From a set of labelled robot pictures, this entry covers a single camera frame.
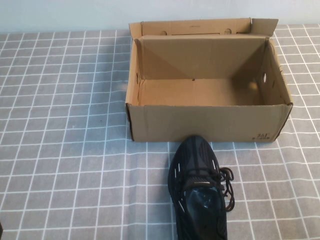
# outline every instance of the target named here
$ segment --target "white wall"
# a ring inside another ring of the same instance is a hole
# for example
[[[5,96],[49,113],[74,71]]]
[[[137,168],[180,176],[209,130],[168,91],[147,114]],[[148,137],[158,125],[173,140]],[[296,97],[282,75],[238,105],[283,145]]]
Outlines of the white wall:
[[[128,23],[207,18],[320,23],[320,0],[0,0],[0,32],[126,29]]]

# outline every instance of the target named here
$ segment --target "shoelace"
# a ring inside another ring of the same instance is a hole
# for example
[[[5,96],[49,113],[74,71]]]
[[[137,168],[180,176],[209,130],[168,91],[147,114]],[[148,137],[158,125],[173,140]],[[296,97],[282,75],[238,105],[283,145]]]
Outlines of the shoelace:
[[[208,173],[208,175],[205,175],[205,174],[196,174],[196,173],[190,173],[190,172],[199,172],[199,171],[205,171]],[[188,170],[186,173],[185,173],[186,176],[189,176],[189,177],[203,177],[203,178],[207,178],[207,177],[210,177],[213,181],[215,182],[224,182],[225,181],[225,188],[223,185],[218,185],[216,186],[217,189],[220,189],[222,191],[224,191],[223,193],[223,197],[228,197],[228,194],[230,195],[230,201],[229,201],[229,204],[228,206],[225,207],[225,210],[227,212],[230,212],[232,209],[234,209],[235,207],[235,197],[234,197],[234,189],[231,185],[231,181],[233,181],[235,178],[234,178],[234,173],[232,172],[232,170],[228,167],[221,167],[220,168],[220,171],[217,172],[217,171],[212,171],[210,169],[207,169],[207,168],[197,168],[197,169],[190,169]]]
[[[232,188],[231,181],[235,179],[234,173],[232,170],[228,167],[221,167],[220,173],[222,175],[222,182],[225,181],[225,192],[223,194],[224,197],[228,197],[228,194],[230,194],[230,201],[228,206],[225,207],[225,210],[227,212],[230,212],[235,207],[235,197],[234,197],[234,189]]]

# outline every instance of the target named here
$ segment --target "cardboard box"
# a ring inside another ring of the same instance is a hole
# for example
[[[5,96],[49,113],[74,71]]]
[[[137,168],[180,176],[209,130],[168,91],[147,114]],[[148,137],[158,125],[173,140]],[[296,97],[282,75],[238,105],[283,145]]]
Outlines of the cardboard box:
[[[132,139],[272,142],[293,107],[273,41],[277,19],[139,22],[126,111]]]

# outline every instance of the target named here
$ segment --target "sneaker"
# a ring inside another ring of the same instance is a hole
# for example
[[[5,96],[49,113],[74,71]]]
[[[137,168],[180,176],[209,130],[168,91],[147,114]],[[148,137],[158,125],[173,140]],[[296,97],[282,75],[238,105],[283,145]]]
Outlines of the sneaker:
[[[235,206],[233,172],[219,167],[209,143],[188,137],[176,151],[168,188],[175,208],[179,240],[226,240],[227,214]],[[226,206],[225,197],[229,194]]]

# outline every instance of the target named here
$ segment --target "white grid line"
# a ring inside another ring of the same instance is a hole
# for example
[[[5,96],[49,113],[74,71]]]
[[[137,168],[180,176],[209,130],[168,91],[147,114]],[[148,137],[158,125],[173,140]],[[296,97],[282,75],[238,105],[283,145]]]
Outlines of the white grid line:
[[[32,105],[34,105],[35,99],[36,99],[36,96],[33,97]],[[25,126],[24,126],[24,131],[23,131],[23,134],[22,134],[22,136],[21,136],[21,140],[20,140],[20,144],[19,144],[20,146],[18,147],[18,150],[17,150],[17,156],[18,156],[18,154],[19,154],[19,150],[20,150],[20,147],[21,147],[21,145],[22,145],[22,141],[23,141],[23,138],[24,138],[24,135],[25,135],[25,132],[26,132],[27,124],[28,124],[28,122],[29,122],[29,120],[30,120],[30,114],[31,114],[31,111],[29,111],[29,113],[28,113],[28,119],[27,119],[27,121],[26,121],[26,124],[25,124]],[[43,132],[43,134],[42,134],[41,143],[43,143],[44,138],[45,138],[45,132]],[[40,156],[40,150],[41,150],[41,144],[40,144],[40,147],[39,147],[39,150],[38,150],[37,157]],[[24,209],[27,208],[27,203],[28,203],[28,200],[29,200],[30,191],[31,191],[32,184],[33,184],[33,180],[34,180],[34,177],[35,177],[35,172],[36,172],[36,167],[35,167],[34,170],[33,170],[33,174],[32,174],[31,181],[30,181],[30,185],[29,185],[29,190],[28,190],[28,193],[27,193],[27,196],[26,196],[26,199],[25,199],[25,203],[24,203]],[[22,217],[21,217],[21,220],[20,220],[19,229],[22,228],[22,224],[23,224],[25,212],[26,212],[26,211],[24,210],[23,213],[22,213]],[[18,234],[16,235],[16,239],[17,239],[17,240],[19,239],[20,232],[21,232],[21,231],[19,231]]]
[[[8,79],[8,76],[9,76],[9,73],[10,73],[10,69],[8,70],[7,76],[6,76],[3,84],[5,84],[5,83],[6,83],[6,80]],[[10,117],[13,109],[14,109],[14,107],[11,108],[10,113],[9,113],[9,115],[8,115],[8,118]],[[3,128],[4,131],[6,131],[6,129],[7,129],[7,127],[8,127],[8,122],[9,122],[9,119],[7,119],[6,122],[5,122],[5,126],[4,126],[4,128]],[[1,138],[0,138],[0,143],[2,142],[3,138],[4,138],[4,134],[2,134],[2,136],[1,136]],[[0,205],[0,210],[3,208],[4,202],[5,202],[6,194],[7,194],[7,191],[8,191],[8,189],[9,189],[9,184],[10,184],[10,181],[11,181],[11,175],[12,175],[13,172],[14,172],[14,167],[15,167],[15,165],[16,165],[16,160],[17,160],[18,154],[19,154],[19,148],[17,149],[16,154],[15,154],[13,166],[12,166],[9,179],[8,179],[8,182],[7,182],[6,187],[5,187],[5,192],[4,192],[4,195],[3,195],[3,199],[2,199],[2,202],[1,202],[1,205]]]
[[[237,157],[237,152],[236,152],[236,147],[235,147],[235,143],[232,143],[233,146],[233,151],[234,151],[234,156],[235,156],[235,161],[236,164],[238,165],[238,157]],[[240,172],[240,168],[237,167],[237,171],[239,172],[239,178],[240,178],[240,184],[242,187],[242,193],[243,193],[243,198],[244,198],[244,203],[245,203],[245,208],[246,208],[246,214],[248,215],[248,220],[249,220],[249,224],[250,224],[250,230],[251,230],[251,234],[252,234],[252,239],[255,240],[255,233],[254,233],[254,229],[252,226],[252,220],[251,220],[251,216],[250,216],[250,211],[249,211],[249,207],[248,207],[248,202],[247,202],[247,197],[246,197],[246,193],[245,193],[245,187],[244,187],[244,183],[242,181],[242,176],[241,176],[241,172]]]
[[[54,92],[57,91],[57,87],[58,87],[58,80],[56,81],[56,85],[55,85],[55,88],[54,88]],[[54,102],[54,98],[52,98],[51,100],[51,107],[48,111],[48,118],[46,120],[46,123],[45,123],[45,128],[44,129],[47,129],[48,127],[48,122],[49,122],[49,116],[50,116],[50,113],[51,113],[51,109],[52,109],[52,105],[53,105],[53,102]],[[62,148],[63,148],[63,140],[62,140],[62,145],[61,145],[61,149],[60,149],[60,154],[62,153]],[[59,164],[60,164],[60,158],[58,159],[58,163],[57,163],[57,166],[56,166],[56,170],[55,172],[57,173],[58,172],[58,169],[59,169]],[[46,218],[45,218],[45,223],[44,223],[44,228],[47,227],[47,224],[48,224],[48,220],[49,220],[49,213],[50,213],[50,207],[51,207],[51,203],[52,203],[52,198],[53,198],[53,191],[55,189],[55,185],[56,185],[56,180],[57,180],[57,175],[54,176],[54,180],[53,180],[53,185],[52,185],[52,190],[51,190],[51,193],[50,193],[50,200],[49,200],[49,205],[48,205],[48,209],[47,209],[47,213],[46,213]],[[42,234],[42,239],[45,238],[45,235],[46,235],[46,231],[43,231],[43,234]]]
[[[271,198],[271,194],[270,194],[270,190],[269,190],[269,186],[268,186],[265,170],[264,170],[263,165],[262,165],[262,161],[261,161],[261,157],[260,157],[260,154],[259,154],[259,151],[258,151],[257,143],[255,142],[254,145],[255,145],[256,153],[258,155],[258,159],[259,159],[259,163],[260,163],[263,179],[265,181],[266,191],[268,193],[268,197],[269,197],[270,202],[271,202],[272,213],[273,213],[274,218],[276,219],[277,215],[276,215],[276,212],[275,212],[274,204],[272,202],[272,198]],[[279,239],[282,240],[282,236],[281,236],[281,232],[280,232],[278,221],[275,221],[275,225],[276,225],[276,229],[278,231]]]
[[[292,75],[292,78],[293,78],[294,82],[297,83],[296,80],[295,80],[295,76],[292,74],[291,68],[290,68],[290,67],[288,67],[288,68],[289,68],[289,71],[290,71],[290,73],[291,73],[291,75]],[[303,98],[302,98],[302,101],[303,101],[303,103],[304,103],[304,105],[305,105],[305,107],[306,107],[305,109],[307,110],[308,115],[309,115],[309,117],[310,117],[310,119],[311,119],[311,115],[309,114],[307,105],[306,105],[305,100],[304,100]],[[283,162],[285,162],[281,150],[280,150],[280,153],[281,153],[281,157],[282,157],[282,159],[283,159]],[[290,175],[289,175],[289,172],[288,172],[288,169],[287,169],[287,166],[286,166],[286,165],[285,165],[285,169],[286,169],[286,171],[287,171],[288,177],[290,178]],[[293,184],[292,184],[292,181],[290,181],[290,184],[291,184],[291,187],[292,187],[294,196],[296,197],[296,192],[295,192],[294,186],[293,186]],[[300,216],[302,216],[303,214],[302,214],[302,211],[301,211],[301,208],[300,208],[300,205],[299,205],[299,202],[298,202],[297,199],[296,199],[296,204],[297,204],[297,206],[298,206],[299,214],[300,214]],[[307,230],[307,226],[306,226],[306,223],[305,223],[305,221],[304,221],[303,219],[302,219],[302,223],[303,223],[303,227],[304,227],[306,236],[307,236],[307,238],[309,238],[309,233],[308,233],[308,230]]]
[[[83,41],[82,41],[81,53],[83,52],[83,49],[84,49],[84,43],[85,43],[85,39],[83,39]],[[78,77],[81,58],[82,58],[82,56],[80,56],[80,58],[79,58],[79,64],[78,64],[78,69],[76,71],[77,74],[76,74],[75,79],[77,79],[77,77]],[[73,101],[73,98],[74,98],[75,89],[76,89],[76,85],[74,85],[74,87],[73,87],[72,97],[71,97],[71,101],[70,101],[70,108],[69,108],[69,112],[68,112],[68,117],[70,116],[70,109],[71,109],[72,101]],[[88,126],[88,122],[89,122],[89,115],[87,116],[87,119],[86,119],[86,127]],[[64,131],[64,136],[63,136],[63,141],[62,141],[63,143],[65,141],[66,132],[67,131],[65,130]],[[87,134],[87,129],[84,132],[84,139],[86,139],[86,134]],[[84,148],[85,148],[85,144],[83,143],[82,144],[81,159],[80,159],[80,166],[79,166],[78,177],[77,177],[77,181],[76,181],[75,194],[74,194],[74,200],[73,200],[73,208],[72,208],[71,219],[70,219],[70,229],[69,229],[69,232],[68,232],[68,239],[70,239],[70,237],[71,237],[71,228],[72,228],[73,221],[74,221],[74,213],[75,213],[75,206],[76,206],[76,200],[77,200],[78,189],[79,189],[79,180],[80,180],[80,172],[81,172],[82,160],[83,160],[83,155],[84,155]]]
[[[167,145],[167,150],[168,150],[168,169],[170,168],[170,164],[171,164],[171,161],[170,161],[170,145],[169,145],[169,142],[166,144]],[[171,217],[171,237],[172,237],[172,240],[175,239],[175,230],[174,230],[174,222],[175,222],[175,219],[174,219],[174,204],[172,201],[170,201],[170,217]]]

